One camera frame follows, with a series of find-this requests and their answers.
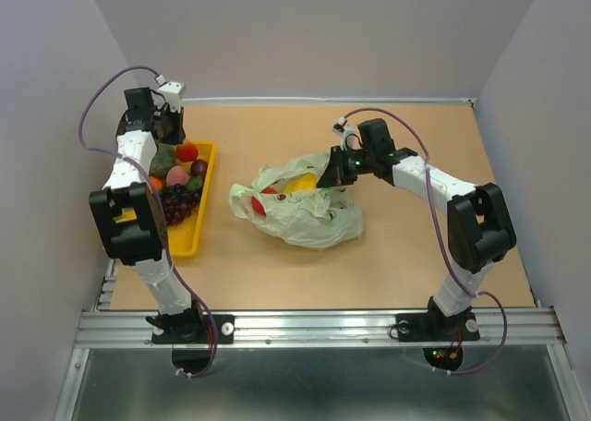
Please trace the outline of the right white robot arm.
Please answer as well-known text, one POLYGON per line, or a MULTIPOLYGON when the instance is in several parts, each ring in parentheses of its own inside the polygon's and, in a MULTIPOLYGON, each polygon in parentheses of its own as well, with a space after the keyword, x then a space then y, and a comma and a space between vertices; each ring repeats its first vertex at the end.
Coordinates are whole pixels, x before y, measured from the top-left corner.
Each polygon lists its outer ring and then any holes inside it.
POLYGON ((516 234, 501 189, 475 185, 435 168, 427 156, 396 148, 380 118, 352 128, 340 118, 333 131, 341 143, 330 150, 319 188, 352 185, 373 174, 425 200, 448 277, 432 297, 436 309, 425 316, 428 333, 445 338, 458 327, 457 315, 471 307, 483 278, 516 246, 516 234))

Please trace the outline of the green avocado print plastic bag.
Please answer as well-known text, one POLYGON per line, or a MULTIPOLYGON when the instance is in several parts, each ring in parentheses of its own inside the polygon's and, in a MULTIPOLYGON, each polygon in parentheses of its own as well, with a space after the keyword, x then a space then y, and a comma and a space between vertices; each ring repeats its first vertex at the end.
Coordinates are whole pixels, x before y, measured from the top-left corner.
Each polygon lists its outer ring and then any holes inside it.
POLYGON ((292 246, 323 250, 358 238, 364 230, 363 213, 346 188, 283 193, 290 181, 303 174, 312 173, 319 178, 328 162, 329 154, 320 152, 294 158, 279 167, 265 166, 250 186, 230 187, 229 206, 236 217, 250 221, 263 233, 292 246), (271 205, 265 206, 267 215, 262 217, 252 210, 250 198, 263 202, 259 192, 267 186, 279 194, 271 205))

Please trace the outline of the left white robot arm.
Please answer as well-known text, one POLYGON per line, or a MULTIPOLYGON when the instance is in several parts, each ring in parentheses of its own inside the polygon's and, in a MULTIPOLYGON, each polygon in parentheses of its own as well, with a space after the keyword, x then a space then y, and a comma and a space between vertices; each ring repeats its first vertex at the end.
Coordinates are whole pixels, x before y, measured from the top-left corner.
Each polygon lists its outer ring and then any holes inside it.
POLYGON ((184 85, 162 82, 125 90, 127 109, 117 130, 115 162, 89 203, 103 248, 133 270, 151 291, 158 313, 147 321, 156 343, 207 342, 207 323, 197 300, 175 274, 158 194, 148 171, 159 145, 180 144, 184 85))

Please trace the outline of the yellow fake bell pepper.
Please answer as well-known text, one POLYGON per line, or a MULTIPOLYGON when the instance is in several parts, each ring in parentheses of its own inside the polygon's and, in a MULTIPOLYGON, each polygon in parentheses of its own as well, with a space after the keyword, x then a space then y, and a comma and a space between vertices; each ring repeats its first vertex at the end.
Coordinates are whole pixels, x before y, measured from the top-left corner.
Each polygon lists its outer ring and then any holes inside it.
POLYGON ((290 181, 283 189, 284 194, 292 194, 299 191, 308 191, 317 188, 317 177, 312 173, 307 173, 290 181))

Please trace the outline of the red fake apple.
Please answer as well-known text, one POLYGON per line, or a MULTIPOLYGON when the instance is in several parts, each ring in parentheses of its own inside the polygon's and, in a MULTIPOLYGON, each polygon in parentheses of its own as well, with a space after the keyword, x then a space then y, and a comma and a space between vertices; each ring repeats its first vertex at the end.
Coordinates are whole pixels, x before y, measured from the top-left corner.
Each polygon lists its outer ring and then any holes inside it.
POLYGON ((271 205, 271 203, 276 200, 278 194, 279 192, 272 186, 264 187, 259 192, 259 195, 264 198, 263 202, 260 202, 260 200, 255 197, 250 198, 252 210, 257 213, 258 216, 265 217, 267 215, 265 206, 271 205))

